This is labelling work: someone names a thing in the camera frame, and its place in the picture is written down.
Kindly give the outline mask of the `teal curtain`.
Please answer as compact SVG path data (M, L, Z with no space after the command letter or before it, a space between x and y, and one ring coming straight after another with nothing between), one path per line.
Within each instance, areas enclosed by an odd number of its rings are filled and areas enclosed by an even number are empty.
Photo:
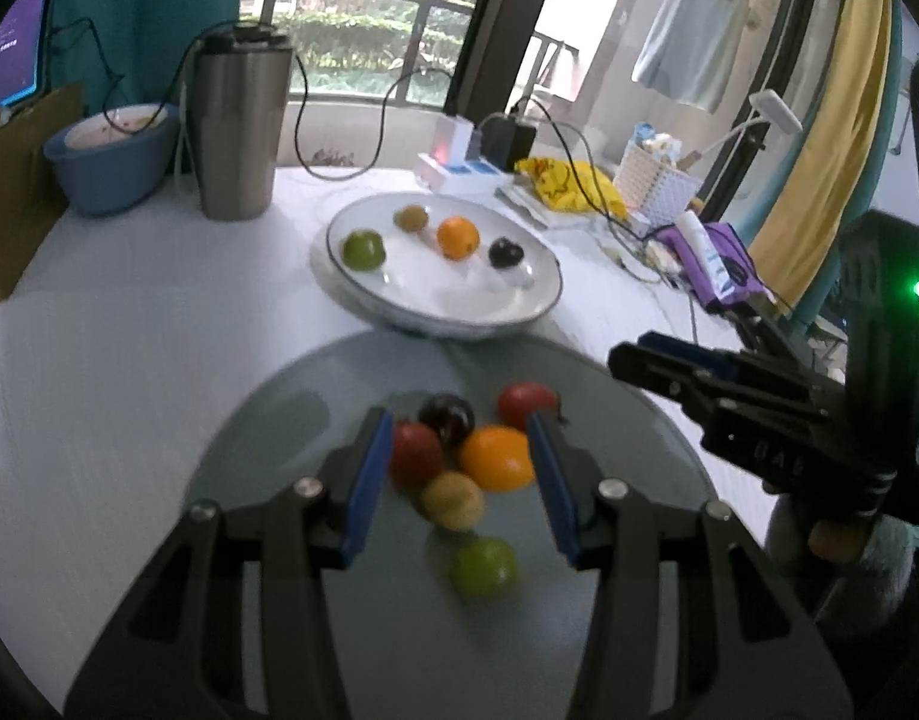
M194 36L238 16L238 0L53 0L51 85L82 86L89 114L167 96Z

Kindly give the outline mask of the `brown kiwi fruit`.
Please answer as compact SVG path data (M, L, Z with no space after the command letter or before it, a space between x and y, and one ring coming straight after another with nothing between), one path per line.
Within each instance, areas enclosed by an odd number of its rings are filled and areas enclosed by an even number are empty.
M422 205L404 205L396 211L393 221L401 231L419 234L428 226L428 211Z

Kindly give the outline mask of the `white power strip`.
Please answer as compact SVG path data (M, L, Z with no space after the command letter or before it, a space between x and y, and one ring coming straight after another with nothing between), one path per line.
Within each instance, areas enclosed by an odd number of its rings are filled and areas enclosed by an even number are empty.
M513 184L512 174L498 171L489 161L464 161L444 166L434 156L419 153L414 163L414 176L422 187L440 195L494 195Z

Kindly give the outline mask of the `yellow duck plastic bag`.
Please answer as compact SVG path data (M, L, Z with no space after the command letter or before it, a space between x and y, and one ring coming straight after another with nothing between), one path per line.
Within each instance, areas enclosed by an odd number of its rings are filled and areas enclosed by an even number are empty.
M599 213L604 211L615 220L629 215L627 205L617 188L598 167L585 161L526 158L515 166L541 203L558 213Z

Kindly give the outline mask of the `balcony railing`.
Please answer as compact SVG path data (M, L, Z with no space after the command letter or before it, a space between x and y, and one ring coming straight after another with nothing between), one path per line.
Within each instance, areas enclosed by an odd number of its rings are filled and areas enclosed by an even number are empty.
M445 101L442 75L457 68L473 13L460 0L240 0L243 20L287 32L315 98L378 101L403 71L432 68L396 89L412 107Z

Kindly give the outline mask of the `white perforated basket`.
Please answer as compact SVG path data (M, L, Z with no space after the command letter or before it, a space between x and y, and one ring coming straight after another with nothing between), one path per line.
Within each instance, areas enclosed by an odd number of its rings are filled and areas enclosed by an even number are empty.
M704 181L655 160L642 146L629 142L614 176L614 187L630 208L651 226L672 224L699 195Z

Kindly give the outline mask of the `green apple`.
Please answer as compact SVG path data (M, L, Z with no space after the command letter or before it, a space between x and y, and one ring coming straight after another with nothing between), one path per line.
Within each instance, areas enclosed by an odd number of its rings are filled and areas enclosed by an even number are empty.
M373 229L357 229L347 234L343 242L343 262L350 270L373 271L386 262L386 247L382 234Z

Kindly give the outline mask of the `yellow fruit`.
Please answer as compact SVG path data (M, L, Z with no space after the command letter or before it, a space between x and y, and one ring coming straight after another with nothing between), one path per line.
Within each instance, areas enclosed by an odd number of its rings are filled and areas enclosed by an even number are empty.
M474 481L460 472L443 472L421 494L425 516L448 532L471 532L485 512L485 497Z

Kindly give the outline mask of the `stainless steel tumbler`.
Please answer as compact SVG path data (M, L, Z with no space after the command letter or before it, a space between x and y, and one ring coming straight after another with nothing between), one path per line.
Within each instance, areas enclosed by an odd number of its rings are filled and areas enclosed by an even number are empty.
M215 28L194 49L186 122L209 220L254 220L268 210L292 64L289 35L268 23Z

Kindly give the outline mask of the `white tube bottle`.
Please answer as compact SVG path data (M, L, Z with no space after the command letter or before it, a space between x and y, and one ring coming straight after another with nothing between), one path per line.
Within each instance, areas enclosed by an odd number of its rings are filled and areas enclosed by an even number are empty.
M694 211L677 216L674 226L694 255L699 268L699 284L715 299L725 299L734 293L734 284L726 270L725 261L716 250L710 234Z

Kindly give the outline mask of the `orange fruit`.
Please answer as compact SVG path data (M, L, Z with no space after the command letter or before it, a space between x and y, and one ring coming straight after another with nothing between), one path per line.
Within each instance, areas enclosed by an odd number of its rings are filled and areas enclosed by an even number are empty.
M458 465L486 493L514 493L536 479L528 437L513 427L473 431L459 447Z
M462 216L446 218L437 227L435 239L443 257L453 262L462 262L476 254L480 246L480 234L477 226Z

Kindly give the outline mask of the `yellow curtain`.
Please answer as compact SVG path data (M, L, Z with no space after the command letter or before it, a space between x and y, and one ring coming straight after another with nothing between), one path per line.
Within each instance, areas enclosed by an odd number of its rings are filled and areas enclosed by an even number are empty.
M845 0L819 101L749 243L784 317L830 262L846 218L868 208L902 83L899 0Z

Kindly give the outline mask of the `red fruit with stem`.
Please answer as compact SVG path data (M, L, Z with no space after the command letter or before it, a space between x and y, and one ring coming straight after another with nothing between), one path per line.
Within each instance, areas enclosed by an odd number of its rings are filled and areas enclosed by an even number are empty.
M522 433L536 413L552 415L560 424L565 422L562 398L555 390L539 382L518 382L503 388L495 409L505 426Z

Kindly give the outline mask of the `blue bowl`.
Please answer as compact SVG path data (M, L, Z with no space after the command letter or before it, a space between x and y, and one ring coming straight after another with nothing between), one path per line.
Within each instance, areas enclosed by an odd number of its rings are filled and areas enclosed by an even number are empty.
M180 115L167 104L113 110L118 128L101 114L51 135L43 147L69 206L85 216L110 216L142 202L160 185L175 151Z

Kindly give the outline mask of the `white desk lamp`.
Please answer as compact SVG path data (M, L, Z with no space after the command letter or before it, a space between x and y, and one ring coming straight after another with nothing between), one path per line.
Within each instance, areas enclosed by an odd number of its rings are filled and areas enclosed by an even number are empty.
M757 91L757 93L752 93L747 98L747 102L754 110L754 115L750 117L749 121L736 125L725 135L716 138L715 142L709 143L704 148L693 149L686 156L683 156L681 160L677 161L677 169L683 172L689 171L695 163L702 161L708 153L726 145L729 140L733 140L734 137L738 137L738 135L746 132L748 128L754 127L754 125L773 125L785 135L796 135L796 133L803 132L803 122L800 117L791 110L791 107L785 103L785 99L775 89L767 88Z

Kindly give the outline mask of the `purple cloth pouch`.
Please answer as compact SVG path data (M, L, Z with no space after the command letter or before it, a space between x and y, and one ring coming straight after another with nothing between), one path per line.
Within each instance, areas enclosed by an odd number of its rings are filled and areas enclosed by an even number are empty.
M660 227L654 238L666 245L683 268L683 278L707 312L738 307L767 286L738 232L728 223L708 223L704 234L686 236L674 224Z

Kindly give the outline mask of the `cardboard box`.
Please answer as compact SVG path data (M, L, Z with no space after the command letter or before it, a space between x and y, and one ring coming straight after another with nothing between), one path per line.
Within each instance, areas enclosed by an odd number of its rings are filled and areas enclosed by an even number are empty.
M0 302L14 293L66 211L66 197L43 148L82 112L82 85L74 83L46 94L0 128Z

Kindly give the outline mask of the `white charger adapter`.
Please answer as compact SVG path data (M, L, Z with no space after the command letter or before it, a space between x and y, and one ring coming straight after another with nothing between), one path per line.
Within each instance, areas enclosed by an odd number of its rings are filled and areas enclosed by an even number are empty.
M440 115L435 124L430 156L442 166L459 166L468 160L473 133L473 122L461 115Z

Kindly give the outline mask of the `small red fruit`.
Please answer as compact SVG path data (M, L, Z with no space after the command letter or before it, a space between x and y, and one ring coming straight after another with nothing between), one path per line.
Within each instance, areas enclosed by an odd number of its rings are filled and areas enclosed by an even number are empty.
M393 455L388 472L395 486L406 491L422 489L446 470L439 436L422 422L400 421L393 434Z

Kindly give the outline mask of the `tablet with purple screen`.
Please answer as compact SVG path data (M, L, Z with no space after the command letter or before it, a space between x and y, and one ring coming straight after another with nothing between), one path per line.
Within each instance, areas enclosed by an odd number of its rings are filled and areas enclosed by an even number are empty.
M14 0L0 24L0 109L14 109L44 88L44 46L53 0Z

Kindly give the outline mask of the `white plate dark rim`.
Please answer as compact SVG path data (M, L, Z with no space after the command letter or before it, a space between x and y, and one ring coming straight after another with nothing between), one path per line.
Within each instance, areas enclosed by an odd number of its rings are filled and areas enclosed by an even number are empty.
M419 234L393 221L404 205L422 205L428 226ZM476 254L462 262L443 257L435 232L451 216L479 229ZM380 232L386 262L373 271L350 270L343 242L357 229ZM515 268L495 270L487 250L498 238L518 242L524 259ZM482 203L422 193L377 193L344 206L329 220L325 247L339 284L372 316L409 332L453 340L485 340L510 335L546 317L557 305L564 278L549 247L512 218Z

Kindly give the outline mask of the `light blue hanging towel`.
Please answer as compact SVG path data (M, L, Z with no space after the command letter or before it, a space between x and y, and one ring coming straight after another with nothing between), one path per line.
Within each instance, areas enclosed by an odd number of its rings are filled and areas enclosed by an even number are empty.
M663 0L633 64L632 82L715 114L749 10L749 0Z

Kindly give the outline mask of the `dark plum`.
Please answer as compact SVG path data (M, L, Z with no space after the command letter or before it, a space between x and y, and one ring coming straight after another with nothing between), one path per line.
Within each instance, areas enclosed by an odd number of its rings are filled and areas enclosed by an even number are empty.
M518 242L510 241L508 238L498 238L487 250L487 257L495 270L508 270L523 262L524 250Z
M424 401L418 421L434 431L446 452L455 452L476 429L469 401L455 394L437 394Z

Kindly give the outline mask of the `black power adapter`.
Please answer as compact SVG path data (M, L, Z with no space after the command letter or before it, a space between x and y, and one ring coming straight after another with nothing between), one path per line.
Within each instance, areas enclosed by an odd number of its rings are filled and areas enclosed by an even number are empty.
M530 156L536 127L512 114L489 115L479 126L480 157L502 172L513 172Z

